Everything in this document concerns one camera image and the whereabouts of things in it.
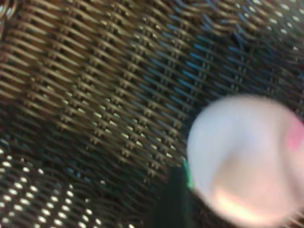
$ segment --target wicker seat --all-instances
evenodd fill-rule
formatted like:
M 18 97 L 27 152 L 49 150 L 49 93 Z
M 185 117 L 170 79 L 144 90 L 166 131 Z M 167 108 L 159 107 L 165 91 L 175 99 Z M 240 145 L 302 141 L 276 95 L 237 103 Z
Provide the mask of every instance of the wicker seat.
M 142 227 L 221 96 L 303 117 L 303 1 L 0 2 L 3 227 Z M 192 206 L 197 227 L 230 226 Z

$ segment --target woven wicker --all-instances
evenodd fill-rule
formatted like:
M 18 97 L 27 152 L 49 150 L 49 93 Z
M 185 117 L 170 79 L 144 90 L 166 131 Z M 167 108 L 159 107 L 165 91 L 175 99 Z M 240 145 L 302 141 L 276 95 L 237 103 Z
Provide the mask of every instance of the woven wicker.
M 252 93 L 303 117 L 302 0 L 0 4 L 3 227 L 143 227 L 202 107 Z

